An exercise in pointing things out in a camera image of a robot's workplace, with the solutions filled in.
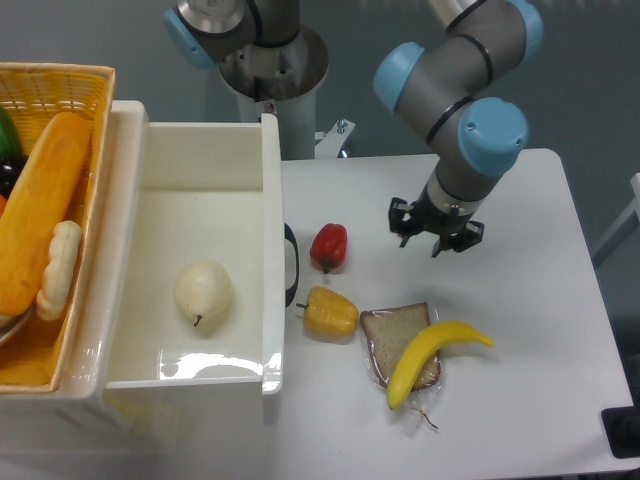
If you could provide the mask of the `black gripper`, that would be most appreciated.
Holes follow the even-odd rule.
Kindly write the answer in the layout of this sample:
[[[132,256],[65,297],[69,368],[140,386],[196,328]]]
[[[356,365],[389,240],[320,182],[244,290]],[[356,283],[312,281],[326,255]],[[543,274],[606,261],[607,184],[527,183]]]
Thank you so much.
[[[484,224],[472,220],[482,203],[483,199],[467,202],[443,192],[428,193],[427,189],[411,203],[393,197],[388,209],[389,229],[401,239],[401,248],[424,232],[436,235],[432,258],[443,251],[463,252],[483,239]]]

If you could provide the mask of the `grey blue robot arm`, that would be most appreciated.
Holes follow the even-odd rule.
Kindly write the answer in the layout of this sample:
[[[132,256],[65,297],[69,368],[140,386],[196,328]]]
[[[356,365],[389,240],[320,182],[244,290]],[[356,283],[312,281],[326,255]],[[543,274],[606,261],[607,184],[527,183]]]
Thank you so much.
[[[402,240],[429,232],[436,252],[462,252],[481,241],[474,214],[529,137],[516,105],[481,91],[534,54],[544,28],[526,1],[434,1],[431,9],[447,39],[430,51],[397,46],[373,79],[386,109],[439,158],[415,201],[392,200],[389,226]],[[164,23],[193,66],[219,70],[243,121],[276,116],[283,158],[314,154],[315,95],[328,50],[301,22],[297,2],[180,1]]]

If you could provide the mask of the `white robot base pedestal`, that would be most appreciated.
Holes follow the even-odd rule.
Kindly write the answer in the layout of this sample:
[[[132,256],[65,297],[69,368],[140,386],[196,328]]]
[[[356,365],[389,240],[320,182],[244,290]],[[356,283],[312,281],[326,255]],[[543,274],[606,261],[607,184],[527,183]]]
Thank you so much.
[[[316,93],[328,67],[325,42],[305,25],[286,45],[250,44],[219,63],[222,79],[236,95],[241,121],[277,117],[284,160],[315,156]]]

